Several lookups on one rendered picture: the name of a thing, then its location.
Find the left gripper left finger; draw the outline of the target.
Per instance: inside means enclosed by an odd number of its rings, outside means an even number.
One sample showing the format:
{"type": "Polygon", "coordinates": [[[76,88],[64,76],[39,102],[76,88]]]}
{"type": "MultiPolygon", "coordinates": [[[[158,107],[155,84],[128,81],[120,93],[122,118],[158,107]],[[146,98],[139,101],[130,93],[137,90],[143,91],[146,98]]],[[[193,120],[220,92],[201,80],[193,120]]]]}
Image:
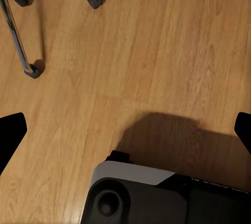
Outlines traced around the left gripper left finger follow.
{"type": "Polygon", "coordinates": [[[24,114],[18,112],[0,119],[0,175],[27,132],[24,114]]]}

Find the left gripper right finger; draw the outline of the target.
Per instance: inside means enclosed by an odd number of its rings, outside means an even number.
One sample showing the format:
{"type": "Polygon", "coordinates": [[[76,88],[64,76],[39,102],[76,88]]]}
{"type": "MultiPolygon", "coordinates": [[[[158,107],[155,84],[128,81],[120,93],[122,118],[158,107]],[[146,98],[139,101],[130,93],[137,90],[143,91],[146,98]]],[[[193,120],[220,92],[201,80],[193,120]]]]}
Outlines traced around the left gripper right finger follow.
{"type": "Polygon", "coordinates": [[[251,154],[251,114],[240,112],[234,130],[251,154]]]}

